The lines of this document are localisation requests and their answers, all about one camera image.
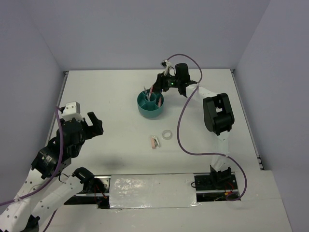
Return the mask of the pink gel pen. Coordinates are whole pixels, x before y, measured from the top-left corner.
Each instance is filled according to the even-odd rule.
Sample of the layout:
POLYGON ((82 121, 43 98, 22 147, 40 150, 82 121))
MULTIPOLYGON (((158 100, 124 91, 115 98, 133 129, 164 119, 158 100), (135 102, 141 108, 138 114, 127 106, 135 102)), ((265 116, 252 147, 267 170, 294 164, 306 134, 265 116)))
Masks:
POLYGON ((148 94, 148 100, 151 102, 151 95, 152 95, 152 92, 153 92, 153 85, 150 87, 149 89, 149 94, 148 94))

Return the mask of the pink highlighter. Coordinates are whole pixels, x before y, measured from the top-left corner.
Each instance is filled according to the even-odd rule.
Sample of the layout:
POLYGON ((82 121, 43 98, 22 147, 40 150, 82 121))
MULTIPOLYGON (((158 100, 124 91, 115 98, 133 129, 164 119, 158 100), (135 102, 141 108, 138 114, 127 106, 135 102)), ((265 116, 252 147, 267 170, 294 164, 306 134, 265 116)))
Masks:
POLYGON ((159 98, 159 101, 158 101, 158 107, 160 108, 162 105, 162 97, 159 98))

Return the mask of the clear tape roll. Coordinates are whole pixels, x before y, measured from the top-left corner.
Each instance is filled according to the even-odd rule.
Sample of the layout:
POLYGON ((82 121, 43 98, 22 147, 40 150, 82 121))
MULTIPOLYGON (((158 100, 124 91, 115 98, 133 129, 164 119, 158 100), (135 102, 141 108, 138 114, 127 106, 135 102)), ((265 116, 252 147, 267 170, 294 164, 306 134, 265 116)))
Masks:
POLYGON ((172 132, 170 130, 164 130, 162 132, 162 138, 165 140, 169 140, 172 138, 172 132))

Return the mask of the pink mini stapler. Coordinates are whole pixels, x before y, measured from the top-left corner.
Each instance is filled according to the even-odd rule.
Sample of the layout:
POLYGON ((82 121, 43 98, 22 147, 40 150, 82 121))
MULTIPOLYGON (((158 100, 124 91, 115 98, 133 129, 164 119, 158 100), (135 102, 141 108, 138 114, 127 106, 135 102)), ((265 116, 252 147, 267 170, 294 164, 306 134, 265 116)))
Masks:
POLYGON ((151 147, 152 147, 152 149, 155 149, 155 148, 157 148, 157 147, 160 147, 160 142, 159 142, 158 138, 157 138, 155 135, 152 135, 152 136, 151 136, 150 141, 151 141, 151 147))

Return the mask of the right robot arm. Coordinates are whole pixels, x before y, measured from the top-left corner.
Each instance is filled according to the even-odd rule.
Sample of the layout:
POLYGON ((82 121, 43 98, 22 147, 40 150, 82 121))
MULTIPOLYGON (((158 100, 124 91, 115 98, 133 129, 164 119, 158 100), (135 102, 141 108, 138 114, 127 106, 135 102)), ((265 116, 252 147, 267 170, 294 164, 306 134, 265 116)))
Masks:
POLYGON ((203 106, 203 118, 206 129, 212 133, 215 151, 210 164, 210 184, 215 189, 221 189, 231 181, 231 168, 228 163, 228 137, 235 122, 229 97, 226 93, 215 93, 205 89, 198 82, 191 80, 188 65, 179 63, 172 67, 168 60, 161 62, 165 68, 157 75, 153 85, 155 93, 168 91, 170 88, 195 100, 203 106))

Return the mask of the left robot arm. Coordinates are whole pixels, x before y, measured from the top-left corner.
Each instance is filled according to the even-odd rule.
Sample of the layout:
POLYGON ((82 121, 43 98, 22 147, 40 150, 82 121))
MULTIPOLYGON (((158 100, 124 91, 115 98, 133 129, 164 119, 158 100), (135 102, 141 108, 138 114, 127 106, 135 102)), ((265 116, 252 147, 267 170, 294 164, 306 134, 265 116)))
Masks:
POLYGON ((13 200, 4 203, 0 216, 2 232, 37 232, 47 220, 52 220, 59 207, 75 194, 106 193, 104 183, 85 167, 77 168, 53 192, 45 195, 47 186, 62 175, 86 140, 103 134, 102 121, 93 112, 87 115, 92 125, 77 117, 62 119, 56 112, 58 130, 46 147, 42 148, 31 164, 24 184, 13 200))

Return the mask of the teal round desk organizer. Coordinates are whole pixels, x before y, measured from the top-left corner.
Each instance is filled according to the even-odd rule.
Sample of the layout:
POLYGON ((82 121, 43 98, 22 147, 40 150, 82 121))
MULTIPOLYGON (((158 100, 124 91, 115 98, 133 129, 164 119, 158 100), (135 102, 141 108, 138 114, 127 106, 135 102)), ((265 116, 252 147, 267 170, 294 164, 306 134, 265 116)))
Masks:
POLYGON ((161 93, 152 93, 151 101, 147 101, 144 91, 137 96, 137 106, 140 114, 145 118, 158 117, 164 109, 164 96, 161 93), (162 97, 162 105, 158 107, 159 98, 162 97))

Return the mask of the left aluminium table rail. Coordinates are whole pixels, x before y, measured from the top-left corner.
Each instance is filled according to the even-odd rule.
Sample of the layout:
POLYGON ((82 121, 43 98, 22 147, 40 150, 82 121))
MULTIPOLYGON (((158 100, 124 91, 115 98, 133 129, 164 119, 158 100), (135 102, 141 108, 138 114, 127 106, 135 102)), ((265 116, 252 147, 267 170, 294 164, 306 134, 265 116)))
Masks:
POLYGON ((64 91, 66 81, 67 81, 67 78, 68 78, 68 74, 69 74, 68 70, 62 72, 62 75, 61 75, 61 78, 60 78, 60 81, 61 81, 60 85, 56 89, 56 92, 55 92, 56 95, 55 95, 55 98, 53 99, 53 102, 52 102, 52 117, 48 121, 49 122, 48 131, 47 131, 47 136, 44 140, 43 147, 48 145, 48 141, 50 140, 50 138, 52 136, 53 126, 54 126, 54 123, 56 121, 55 109, 56 109, 57 106, 59 106, 59 104, 61 102, 61 99, 62 99, 62 96, 63 96, 63 91, 64 91))

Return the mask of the aluminium table rail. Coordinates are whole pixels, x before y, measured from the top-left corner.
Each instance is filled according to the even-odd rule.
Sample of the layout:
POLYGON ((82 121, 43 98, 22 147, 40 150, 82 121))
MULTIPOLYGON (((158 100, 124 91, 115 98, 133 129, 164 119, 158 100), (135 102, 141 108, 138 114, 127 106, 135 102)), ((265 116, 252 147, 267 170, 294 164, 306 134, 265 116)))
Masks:
POLYGON ((249 134, 250 134, 250 138, 251 138, 251 141, 252 141, 252 144, 253 144, 253 148, 254 148, 254 151, 255 151, 255 154, 256 154, 256 157, 257 157, 257 160, 258 160, 260 170, 264 171, 265 168, 264 168, 264 165, 263 165, 263 161, 262 161, 261 156, 258 152, 256 142, 255 142, 255 139, 254 139, 254 136, 253 136, 253 133, 252 133, 252 129, 251 129, 251 126, 250 126, 250 123, 249 123, 249 120, 248 120, 248 117, 247 117, 247 114, 246 114, 246 111, 245 111, 245 108, 244 108, 243 100, 241 98, 240 90, 239 90, 239 87, 236 83, 235 69, 230 69, 230 72, 231 72, 231 75, 232 75, 232 78, 233 78, 233 81, 234 81, 234 85, 235 85, 235 88, 236 88, 236 91, 237 91, 237 94, 238 94, 238 97, 239 97, 239 101, 240 101, 242 111, 243 111, 243 114, 244 114, 244 117, 245 117, 245 120, 246 120, 246 124, 247 124, 247 127, 248 127, 248 131, 249 131, 249 134))
POLYGON ((52 102, 52 117, 48 121, 49 122, 48 131, 47 131, 47 136, 44 140, 43 147, 48 145, 48 141, 50 140, 50 138, 52 136, 53 126, 54 126, 54 123, 56 121, 55 109, 56 109, 57 106, 59 106, 59 104, 61 102, 61 99, 62 99, 62 96, 63 96, 63 91, 64 91, 66 81, 67 81, 67 78, 68 78, 68 74, 69 74, 68 70, 62 72, 62 75, 61 75, 61 78, 60 78, 60 81, 61 81, 60 85, 56 89, 56 92, 55 92, 56 95, 55 95, 55 98, 53 99, 53 102, 52 102))

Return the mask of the right aluminium table rail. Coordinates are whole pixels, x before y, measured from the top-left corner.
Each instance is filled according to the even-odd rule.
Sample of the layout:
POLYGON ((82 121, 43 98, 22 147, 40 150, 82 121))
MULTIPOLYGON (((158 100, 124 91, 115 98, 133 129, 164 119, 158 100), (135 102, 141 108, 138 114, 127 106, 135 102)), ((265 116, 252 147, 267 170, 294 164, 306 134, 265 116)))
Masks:
POLYGON ((254 136, 253 136, 253 133, 252 133, 252 129, 251 129, 251 126, 250 126, 250 123, 249 123, 249 120, 248 120, 248 117, 247 117, 247 114, 246 114, 246 111, 245 111, 245 108, 244 108, 243 100, 241 98, 240 90, 239 90, 239 87, 236 83, 235 69, 230 69, 230 72, 231 72, 231 75, 232 75, 232 78, 233 78, 233 81, 234 81, 234 85, 235 85, 235 88, 236 88, 236 91, 237 91, 237 94, 238 94, 238 97, 239 97, 239 101, 240 101, 242 111, 243 111, 243 114, 244 114, 244 117, 245 117, 245 120, 246 120, 246 124, 247 124, 247 127, 248 127, 248 131, 249 131, 249 134, 250 134, 250 138, 251 138, 251 141, 252 141, 252 144, 253 144, 253 148, 254 148, 254 151, 255 151, 255 154, 256 154, 256 157, 257 157, 257 160, 258 160, 260 170, 264 171, 265 168, 264 168, 264 165, 263 165, 263 161, 262 161, 261 156, 258 152, 256 142, 255 142, 255 139, 254 139, 254 136))

